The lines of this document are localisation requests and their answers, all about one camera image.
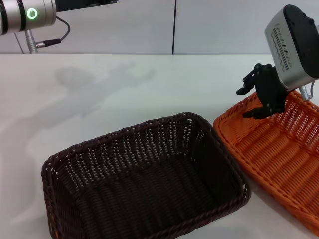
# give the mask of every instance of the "brown wicker basket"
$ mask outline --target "brown wicker basket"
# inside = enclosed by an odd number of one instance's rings
[[[193,113],[75,145],[41,175],[54,239],[176,238],[251,195],[212,126]]]

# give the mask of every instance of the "wicker basket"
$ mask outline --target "wicker basket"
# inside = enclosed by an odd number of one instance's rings
[[[212,126],[192,113],[73,146],[46,161],[42,179],[54,239],[175,238],[251,194]]]
[[[214,128],[245,171],[319,236],[319,107],[292,92],[284,113],[242,117],[260,106],[254,93],[218,117]]]

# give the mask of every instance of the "table surface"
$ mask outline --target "table surface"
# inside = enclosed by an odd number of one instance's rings
[[[41,167],[71,145],[179,112],[212,122],[270,55],[0,55],[1,238],[50,238]],[[319,86],[313,102],[319,104]],[[249,203],[183,239],[314,239],[251,183]]]

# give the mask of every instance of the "white wall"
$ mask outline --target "white wall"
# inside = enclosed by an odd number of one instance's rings
[[[177,0],[175,54],[270,53],[264,30],[287,4],[319,24],[318,0]]]
[[[70,35],[59,45],[40,49],[41,53],[171,54],[173,0],[121,0],[117,4],[57,14],[71,25]],[[67,27],[35,29],[37,41],[62,37]],[[23,32],[18,34],[28,52]],[[19,53],[13,34],[0,37],[1,53]]]

